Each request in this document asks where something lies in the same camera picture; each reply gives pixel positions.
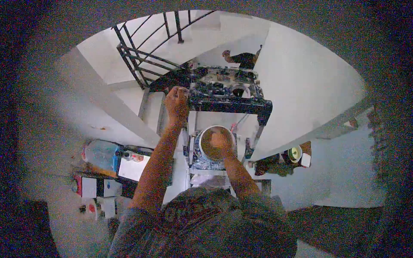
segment metal frame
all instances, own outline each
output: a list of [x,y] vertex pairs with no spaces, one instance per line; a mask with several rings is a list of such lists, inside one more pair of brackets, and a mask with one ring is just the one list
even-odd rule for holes
[[[189,27],[190,25],[192,25],[194,22],[196,22],[196,21],[204,18],[205,16],[207,16],[207,15],[209,15],[209,14],[215,12],[215,11],[210,11],[210,12],[208,12],[208,13],[206,13],[206,14],[198,17],[198,18],[196,18],[196,19],[193,20],[193,21],[191,21],[191,13],[190,13],[190,12],[191,12],[191,10],[188,10],[188,21],[189,21],[188,25],[185,25],[185,26],[183,26],[183,27],[181,28],[181,26],[180,26],[180,19],[179,19],[179,12],[178,12],[178,11],[174,11],[177,31],[176,31],[175,33],[173,33],[173,34],[171,34],[171,33],[170,33],[170,30],[169,30],[169,25],[168,25],[168,19],[167,19],[167,17],[166,17],[166,12],[163,12],[162,14],[163,14],[163,16],[164,16],[164,23],[163,23],[161,26],[159,26],[158,28],[156,28],[155,31],[152,32],[146,39],[144,39],[138,47],[135,47],[135,44],[134,44],[134,42],[133,42],[133,40],[132,40],[132,37],[133,37],[133,36],[136,34],[136,32],[152,17],[152,15],[148,16],[148,17],[144,20],[144,22],[143,22],[141,25],[139,25],[139,27],[138,27],[132,34],[129,33],[128,28],[126,27],[127,21],[124,22],[120,28],[118,28],[117,25],[115,25],[115,26],[112,27],[112,29],[115,30],[115,32],[116,32],[116,34],[117,34],[117,36],[118,36],[118,38],[119,38],[119,41],[120,41],[119,45],[118,45],[116,48],[117,48],[117,50],[119,51],[119,54],[121,55],[123,61],[125,62],[126,66],[127,66],[128,69],[129,69],[129,71],[132,73],[133,77],[135,78],[135,80],[138,82],[139,86],[140,86],[143,90],[144,90],[146,87],[149,87],[148,82],[152,82],[152,81],[154,81],[154,80],[145,77],[142,72],[151,73],[151,74],[156,75],[156,76],[159,76],[159,77],[161,77],[162,75],[159,74],[159,73],[150,71],[150,70],[148,70],[148,69],[141,68],[140,65],[145,62],[145,63],[149,63],[149,64],[151,64],[151,65],[155,65],[155,66],[157,66],[157,67],[161,67],[161,68],[163,68],[163,69],[165,69],[165,70],[168,70],[168,71],[173,71],[173,70],[174,70],[174,69],[171,69],[171,68],[169,68],[169,67],[167,67],[167,66],[165,66],[165,65],[162,65],[162,64],[159,64],[159,63],[155,63],[155,62],[152,62],[152,61],[148,61],[147,58],[148,58],[148,57],[151,57],[151,58],[154,58],[154,59],[159,60],[159,61],[161,61],[161,62],[164,62],[164,63],[170,64],[170,65],[172,65],[172,66],[175,66],[175,67],[176,67],[175,69],[180,69],[180,68],[181,68],[180,65],[175,64],[175,63],[173,63],[173,62],[171,62],[171,61],[168,61],[168,60],[166,60],[166,59],[160,58],[160,57],[158,57],[158,56],[155,56],[155,55],[153,55],[153,53],[154,53],[158,48],[160,48],[166,41],[170,40],[172,37],[174,37],[174,36],[176,36],[176,35],[178,35],[178,43],[180,43],[180,44],[184,43],[184,40],[182,39],[182,30],[186,29],[187,27]],[[143,51],[138,50],[140,47],[142,47],[143,44],[145,44],[145,43],[148,41],[148,39],[149,39],[150,37],[152,37],[152,36],[153,36],[157,31],[159,31],[163,26],[165,26],[165,29],[166,29],[167,39],[165,39],[164,41],[162,41],[159,45],[157,45],[157,46],[156,46],[151,52],[149,52],[149,53],[146,53],[146,52],[143,52]],[[123,38],[123,36],[122,36],[122,34],[121,34],[121,30],[122,30],[122,29],[125,31],[126,37],[128,38],[129,43],[130,43],[130,45],[131,45],[132,47],[128,47],[128,46],[126,45],[126,41],[125,41],[125,39]]]

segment black bar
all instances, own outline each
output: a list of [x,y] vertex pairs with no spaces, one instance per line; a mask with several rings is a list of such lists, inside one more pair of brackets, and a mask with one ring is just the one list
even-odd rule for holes
[[129,42],[131,43],[132,47],[135,48],[135,44],[133,43],[132,37],[131,37],[131,35],[129,34],[128,28],[127,28],[126,26],[124,27],[124,30],[125,30],[126,36],[128,37]]
[[182,39],[182,33],[181,33],[182,29],[180,28],[179,12],[174,11],[173,13],[175,14],[176,32],[178,33],[178,44],[182,44],[183,39]]
[[123,47],[123,49],[124,49],[124,50],[128,50],[128,51],[136,52],[136,55],[142,54],[142,55],[145,55],[145,56],[147,56],[147,57],[149,56],[149,57],[155,58],[155,59],[157,59],[157,60],[159,60],[159,61],[162,61],[162,62],[165,62],[165,63],[167,63],[167,64],[170,64],[170,65],[173,65],[173,66],[176,66],[176,67],[180,67],[179,64],[175,64],[175,63],[173,63],[173,62],[171,62],[171,61],[168,61],[168,60],[166,60],[166,59],[157,57],[157,56],[152,55],[152,54],[148,54],[148,53],[146,53],[146,52],[143,52],[143,51],[140,51],[140,50],[137,50],[137,49],[132,49],[132,48],[130,48],[130,47]]
[[242,99],[237,98],[236,103],[217,97],[192,97],[188,98],[191,111],[211,111],[226,113],[256,114],[258,124],[265,126],[273,111],[273,103],[266,99]]
[[[205,15],[202,15],[202,16],[199,17],[199,18],[196,18],[193,22],[191,22],[191,24],[194,23],[194,22],[196,22],[196,21],[198,21],[198,20],[200,20],[201,18],[204,18],[205,16],[207,16],[207,15],[213,13],[213,12],[215,12],[215,11],[211,11],[211,12],[205,14]],[[187,28],[189,25],[190,25],[190,24],[184,26],[181,30]],[[176,34],[178,34],[178,32],[175,32],[174,34],[172,34],[171,37],[175,36]],[[150,52],[150,54],[152,54],[153,52],[155,52],[160,46],[162,46],[162,45],[163,45],[166,41],[168,41],[168,40],[169,40],[168,38],[165,39],[165,40],[164,40],[162,43],[160,43],[155,49],[153,49],[153,50]]]
[[125,62],[126,66],[129,68],[129,71],[131,71],[133,77],[134,77],[135,80],[138,82],[140,88],[141,88],[142,90],[145,90],[145,87],[143,86],[142,82],[139,80],[138,76],[136,76],[135,72],[133,71],[131,64],[128,62],[127,58],[124,56],[123,50],[122,50],[122,48],[121,48],[121,44],[119,43],[119,45],[118,45],[116,48],[117,48],[117,50],[119,51],[119,54],[121,54],[121,57],[122,57],[123,61]]
[[204,14],[204,15],[202,15],[201,17],[196,18],[196,19],[195,19],[193,22],[191,22],[190,24],[183,26],[181,30],[187,28],[187,27],[188,27],[189,25],[191,25],[192,23],[194,23],[194,22],[196,22],[196,21],[199,21],[200,19],[204,18],[204,17],[207,16],[207,15],[210,15],[210,14],[213,13],[213,12],[215,12],[215,11],[210,11],[209,13]]
[[143,45],[150,37],[152,37],[152,35],[154,35],[160,28],[162,28],[164,25],[165,25],[165,23],[163,23],[163,24],[162,24],[161,26],[159,26],[154,32],[152,32],[152,34],[149,35],[149,37],[147,37],[147,38],[139,45],[138,48],[142,47],[142,45]]
[[133,35],[135,35],[135,33],[138,31],[138,29],[140,29],[140,28],[142,27],[142,25],[143,25],[147,20],[149,20],[150,17],[152,17],[152,15],[150,15],[148,18],[146,18],[146,20],[145,20],[141,25],[139,25],[139,27],[136,29],[136,31],[135,31],[134,33],[132,33],[132,36],[131,36],[131,37],[133,37]]
[[139,67],[139,69],[141,69],[141,70],[142,70],[142,72],[147,72],[147,73],[150,73],[150,74],[153,74],[153,75],[159,76],[159,77],[161,77],[161,76],[162,76],[162,74],[160,74],[160,73],[155,73],[155,72],[153,72],[153,71],[151,71],[151,70],[147,70],[147,69],[142,68],[142,67]]
[[164,14],[166,34],[168,35],[168,39],[170,39],[170,38],[171,38],[171,35],[170,35],[170,33],[169,33],[168,19],[166,18],[166,13],[163,12],[163,14]]
[[155,65],[155,66],[157,66],[157,67],[161,67],[161,68],[163,68],[163,69],[165,69],[165,70],[173,71],[172,68],[169,68],[169,67],[167,67],[167,66],[164,66],[164,65],[161,65],[161,64],[158,64],[158,63],[149,61],[149,60],[145,60],[145,59],[143,59],[143,58],[141,58],[141,57],[135,57],[135,56],[130,55],[130,54],[125,54],[125,55],[126,55],[127,57],[129,57],[130,59],[137,59],[137,60],[139,60],[140,62],[146,62],[146,63],[148,63],[148,64],[152,64],[152,65]]
[[113,27],[113,29],[115,30],[116,35],[118,35],[118,38],[119,38],[119,41],[121,42],[121,44],[122,44],[123,46],[126,46],[126,43],[125,43],[125,41],[123,40],[123,37],[122,37],[122,35],[121,35],[121,33],[120,33],[119,29],[118,29],[118,26],[116,25],[115,27]]

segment black metal railing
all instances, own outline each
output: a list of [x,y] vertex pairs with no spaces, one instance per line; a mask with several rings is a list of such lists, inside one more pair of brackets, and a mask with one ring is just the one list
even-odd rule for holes
[[[131,71],[133,77],[135,78],[135,80],[138,82],[139,86],[140,86],[142,89],[145,89],[145,87],[148,87],[148,86],[149,86],[149,85],[148,85],[148,82],[154,81],[153,79],[150,79],[150,78],[148,78],[148,77],[145,77],[145,76],[143,75],[143,72],[150,73],[150,74],[153,74],[153,75],[156,75],[156,76],[159,76],[159,77],[162,76],[162,75],[161,75],[160,73],[157,73],[157,72],[154,72],[154,71],[151,71],[151,70],[142,68],[142,67],[140,67],[140,65],[141,65],[142,63],[148,63],[148,64],[151,64],[151,65],[160,67],[160,68],[165,69],[165,70],[168,70],[168,71],[173,71],[174,69],[180,69],[181,67],[180,67],[179,64],[175,64],[175,63],[173,63],[173,62],[171,62],[171,61],[168,61],[168,60],[166,60],[166,59],[163,59],[163,58],[160,58],[160,57],[158,57],[158,56],[155,56],[155,55],[153,55],[153,53],[154,53],[158,48],[160,48],[163,44],[165,44],[168,40],[170,40],[171,38],[173,38],[174,36],[178,36],[178,43],[179,43],[179,44],[184,43],[184,40],[182,39],[182,30],[184,30],[185,28],[187,28],[187,27],[189,27],[190,25],[192,25],[194,22],[196,22],[196,21],[204,18],[205,16],[207,16],[207,15],[213,13],[213,12],[215,12],[215,11],[210,11],[210,12],[208,12],[208,13],[206,13],[206,14],[198,17],[198,18],[196,18],[195,20],[191,21],[191,11],[188,10],[188,21],[189,21],[189,22],[188,22],[188,25],[185,25],[185,26],[183,26],[183,27],[181,28],[181,26],[180,26],[180,19],[179,19],[179,12],[178,12],[178,11],[175,11],[175,12],[174,12],[174,15],[175,15],[175,22],[176,22],[176,32],[173,33],[173,34],[170,33],[169,24],[168,24],[168,19],[167,19],[167,17],[166,17],[166,13],[164,12],[164,13],[162,13],[163,16],[164,16],[164,22],[163,22],[163,24],[160,25],[158,28],[156,28],[155,31],[152,32],[146,39],[144,39],[144,40],[140,43],[140,45],[139,45],[138,47],[135,47],[135,44],[134,44],[134,42],[133,42],[133,40],[132,40],[132,37],[133,37],[133,36],[136,34],[136,32],[152,17],[152,15],[148,16],[148,17],[144,20],[144,22],[143,22],[141,25],[139,25],[139,27],[138,27],[132,34],[129,33],[129,30],[128,30],[128,28],[126,27],[126,22],[124,22],[124,24],[123,24],[120,28],[118,28],[118,26],[113,26],[113,27],[112,27],[112,29],[115,30],[115,32],[116,32],[116,34],[117,34],[117,36],[118,36],[118,38],[119,38],[119,41],[120,41],[119,45],[118,45],[116,48],[117,48],[117,50],[119,51],[119,54],[121,55],[123,61],[124,61],[125,64],[127,65],[128,69]],[[144,51],[139,50],[139,48],[141,48],[142,45],[145,44],[145,42],[148,41],[149,38],[151,38],[157,31],[159,31],[159,30],[160,30],[161,28],[163,28],[164,26],[165,26],[165,29],[166,29],[167,39],[163,40],[159,45],[157,45],[157,46],[156,46],[153,50],[151,50],[149,53],[146,53],[146,52],[144,52]],[[128,38],[129,43],[130,43],[130,45],[131,45],[132,47],[128,47],[128,46],[126,45],[126,42],[125,42],[125,40],[124,40],[124,38],[123,38],[123,36],[122,36],[122,34],[121,34],[121,31],[122,31],[122,30],[125,31],[126,37]],[[162,65],[162,64],[159,64],[159,63],[156,63],[156,62],[149,61],[149,60],[147,60],[148,57],[152,57],[152,58],[154,58],[154,59],[156,59],[156,60],[159,60],[159,61],[161,61],[161,62],[164,62],[165,64],[169,64],[169,65],[171,65],[171,66],[174,66],[175,68],[170,68],[170,67],[168,67],[168,66],[165,66],[165,65]]]

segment white paper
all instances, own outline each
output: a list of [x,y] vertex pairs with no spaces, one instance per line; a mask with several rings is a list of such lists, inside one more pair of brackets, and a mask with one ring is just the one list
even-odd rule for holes
[[105,217],[105,219],[113,218],[116,215],[115,197],[105,198],[103,203],[104,203],[104,217]]
[[139,181],[143,169],[149,161],[149,158],[150,157],[148,156],[143,156],[143,161],[141,162],[121,159],[121,165],[119,167],[119,176]]
[[119,189],[122,189],[122,184],[111,179],[104,179],[103,197],[118,195]]
[[82,198],[96,198],[96,178],[82,178]]

